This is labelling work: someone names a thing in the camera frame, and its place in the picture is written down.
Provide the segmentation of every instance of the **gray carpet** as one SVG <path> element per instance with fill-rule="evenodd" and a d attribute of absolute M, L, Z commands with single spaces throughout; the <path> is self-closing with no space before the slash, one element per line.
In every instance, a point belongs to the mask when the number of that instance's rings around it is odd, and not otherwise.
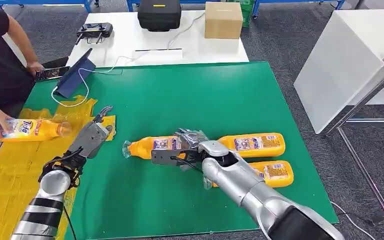
<path fill-rule="evenodd" d="M 126 12 L 123 0 L 103 0 L 94 12 Z M 203 9 L 201 4 L 183 6 L 183 9 Z M 69 55 L 76 40 L 74 32 L 87 17 L 81 7 L 42 7 L 26 5 L 6 6 L 5 11 L 15 17 L 27 32 L 42 62 Z M 268 61 L 285 96 L 289 108 L 314 161 L 330 199 L 346 211 L 363 218 L 382 215 L 383 212 L 365 179 L 352 161 L 337 132 L 330 137 L 316 135 L 293 87 L 303 64 L 329 20 L 329 3 L 261 4 L 258 19 L 250 28 L 242 30 L 242 41 L 250 61 Z M 363 116 L 383 116 L 384 106 L 365 107 Z M 374 128 L 366 125 L 345 126 L 368 171 L 384 196 L 384 124 Z M 384 226 L 370 227 L 352 217 L 377 240 L 384 240 Z M 339 216 L 336 227 L 348 240 L 367 240 L 346 219 Z M 265 239 L 259 231 L 215 233 L 205 235 L 160 237 L 170 240 L 253 240 Z"/>

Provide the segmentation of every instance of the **blue frame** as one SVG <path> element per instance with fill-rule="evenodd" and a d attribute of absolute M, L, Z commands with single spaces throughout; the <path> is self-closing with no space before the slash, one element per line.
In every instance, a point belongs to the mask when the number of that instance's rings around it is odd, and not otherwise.
<path fill-rule="evenodd" d="M 91 3 L 94 0 L 0 0 L 0 8 L 2 5 L 43 5 L 43 4 L 83 4 L 88 13 L 91 12 Z"/>
<path fill-rule="evenodd" d="M 323 2 L 338 2 L 335 10 L 340 10 L 342 5 L 345 3 L 345 0 L 320 0 L 320 3 Z M 255 0 L 254 8 L 252 9 L 252 17 L 256 18 L 258 16 L 258 8 L 260 4 L 268 3 L 297 3 L 297 2 L 311 2 L 309 0 Z"/>
<path fill-rule="evenodd" d="M 220 2 L 221 0 L 180 0 L 181 4 L 205 4 L 206 2 Z M 133 4 L 140 4 L 141 0 L 126 0 L 129 12 L 133 12 Z"/>

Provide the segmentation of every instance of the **green crate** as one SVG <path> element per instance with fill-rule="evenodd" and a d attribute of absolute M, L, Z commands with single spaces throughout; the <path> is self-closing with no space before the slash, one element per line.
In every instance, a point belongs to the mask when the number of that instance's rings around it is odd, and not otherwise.
<path fill-rule="evenodd" d="M 229 3 L 240 3 L 240 5 L 251 5 L 254 0 L 227 0 Z"/>
<path fill-rule="evenodd" d="M 240 3 L 242 11 L 252 11 L 255 0 L 227 0 L 229 3 Z"/>
<path fill-rule="evenodd" d="M 243 28 L 249 28 L 250 27 L 250 18 L 251 18 L 251 11 L 244 11 L 242 10 L 242 27 Z"/>

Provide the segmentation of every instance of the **white table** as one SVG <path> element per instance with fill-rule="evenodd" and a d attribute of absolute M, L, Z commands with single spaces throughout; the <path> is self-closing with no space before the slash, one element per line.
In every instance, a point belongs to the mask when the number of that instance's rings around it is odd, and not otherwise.
<path fill-rule="evenodd" d="M 192 20 L 204 13 L 182 11 L 180 27 L 168 32 L 150 32 L 139 25 L 137 12 L 90 13 L 87 24 L 111 23 L 112 35 L 100 44 L 88 44 L 82 39 L 75 45 L 68 59 L 67 66 L 72 66 L 89 48 L 93 48 L 89 59 L 97 67 L 112 67 L 119 56 L 135 58 L 136 50 L 166 49 L 168 42 L 180 31 L 186 29 Z M 179 35 L 171 48 L 183 49 L 183 58 L 170 54 L 155 57 L 147 54 L 135 61 L 120 58 L 117 66 L 169 65 L 195 63 L 232 63 L 249 62 L 247 53 L 240 39 L 205 39 L 205 16 L 196 20 L 193 26 Z"/>
<path fill-rule="evenodd" d="M 293 84 L 316 134 L 384 78 L 383 59 L 384 9 L 333 13 Z"/>

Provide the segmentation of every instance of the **black case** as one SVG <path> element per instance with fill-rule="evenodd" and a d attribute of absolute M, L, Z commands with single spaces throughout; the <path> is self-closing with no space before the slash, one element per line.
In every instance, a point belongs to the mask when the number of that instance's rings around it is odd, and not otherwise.
<path fill-rule="evenodd" d="M 151 32 L 177 29 L 181 16 L 180 0 L 142 0 L 137 12 L 140 26 Z"/>

